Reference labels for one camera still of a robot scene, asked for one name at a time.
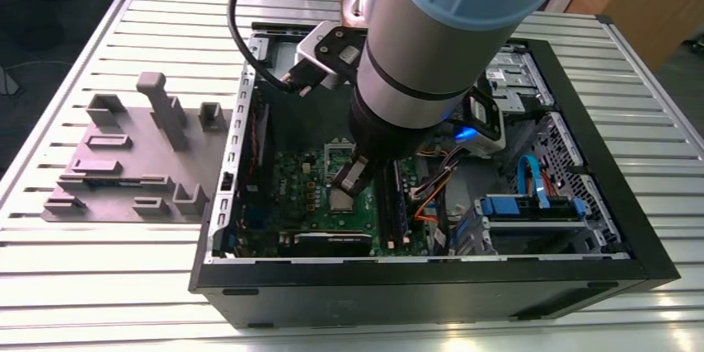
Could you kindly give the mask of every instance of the floor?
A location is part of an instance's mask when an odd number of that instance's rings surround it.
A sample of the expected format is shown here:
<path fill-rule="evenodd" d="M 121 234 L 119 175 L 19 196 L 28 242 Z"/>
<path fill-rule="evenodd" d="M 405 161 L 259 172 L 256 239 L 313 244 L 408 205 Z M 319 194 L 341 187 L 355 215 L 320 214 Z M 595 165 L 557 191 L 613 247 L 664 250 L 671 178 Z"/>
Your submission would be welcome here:
<path fill-rule="evenodd" d="M 60 45 L 44 51 L 23 50 L 0 31 L 0 65 L 8 67 L 31 61 L 71 63 L 79 56 L 112 0 L 61 0 L 48 4 L 64 26 Z M 9 71 L 24 93 L 15 98 L 0 96 L 0 175 L 16 155 L 35 122 L 67 75 L 63 63 L 32 63 Z M 704 57 L 681 47 L 656 75 L 692 124 L 704 133 Z"/>

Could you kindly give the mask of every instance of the slotted aluminum table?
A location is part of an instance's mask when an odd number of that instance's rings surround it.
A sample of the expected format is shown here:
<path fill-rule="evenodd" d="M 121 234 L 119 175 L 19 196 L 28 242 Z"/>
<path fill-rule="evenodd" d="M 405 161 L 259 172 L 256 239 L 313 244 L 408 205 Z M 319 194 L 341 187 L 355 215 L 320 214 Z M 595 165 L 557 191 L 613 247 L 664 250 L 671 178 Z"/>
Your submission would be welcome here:
<path fill-rule="evenodd" d="M 184 107 L 232 108 L 243 57 L 227 0 L 115 0 L 0 184 L 0 347 L 113 350 L 695 350 L 704 345 L 701 138 L 619 31 L 536 13 L 681 279 L 556 321 L 237 331 L 185 290 L 199 225 L 47 223 L 43 204 L 89 123 L 96 93 L 145 106 L 141 71 Z M 240 0 L 237 25 L 339 19 L 337 0 Z"/>

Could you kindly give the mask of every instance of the yellow wire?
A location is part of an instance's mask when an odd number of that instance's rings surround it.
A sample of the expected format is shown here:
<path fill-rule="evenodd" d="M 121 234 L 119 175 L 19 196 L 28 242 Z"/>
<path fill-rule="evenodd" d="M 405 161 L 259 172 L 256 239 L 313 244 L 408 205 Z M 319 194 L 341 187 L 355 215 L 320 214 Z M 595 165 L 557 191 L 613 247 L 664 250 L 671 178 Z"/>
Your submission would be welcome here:
<path fill-rule="evenodd" d="M 416 214 L 413 214 L 413 218 L 419 218 L 420 213 L 423 212 L 423 209 L 425 208 L 425 206 L 428 205 L 428 203 L 432 201 L 432 199 L 435 198 L 435 196 L 437 195 L 437 193 L 439 193 L 440 190 L 443 189 L 444 185 L 448 183 L 448 180 L 449 180 L 449 176 L 445 178 L 445 180 L 443 181 L 443 183 L 440 183 L 440 184 L 437 185 L 436 189 L 432 191 L 431 196 L 428 197 L 428 199 L 425 200 L 425 202 L 423 202 L 423 205 L 420 205 L 420 208 L 417 208 Z"/>

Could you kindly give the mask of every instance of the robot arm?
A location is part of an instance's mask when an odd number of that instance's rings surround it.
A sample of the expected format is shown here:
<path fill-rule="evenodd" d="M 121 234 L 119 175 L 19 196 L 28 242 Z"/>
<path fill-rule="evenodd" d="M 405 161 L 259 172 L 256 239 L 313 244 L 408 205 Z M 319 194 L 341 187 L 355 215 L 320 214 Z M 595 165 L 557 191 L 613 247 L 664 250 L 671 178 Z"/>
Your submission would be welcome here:
<path fill-rule="evenodd" d="M 468 91 L 543 2 L 375 0 L 349 111 L 356 149 L 333 182 L 349 195 L 368 185 L 376 167 L 417 151 L 463 99 L 477 128 L 464 129 L 457 138 L 483 140 L 485 152 L 503 148 L 500 110 Z M 496 128 L 499 136 L 491 133 Z"/>

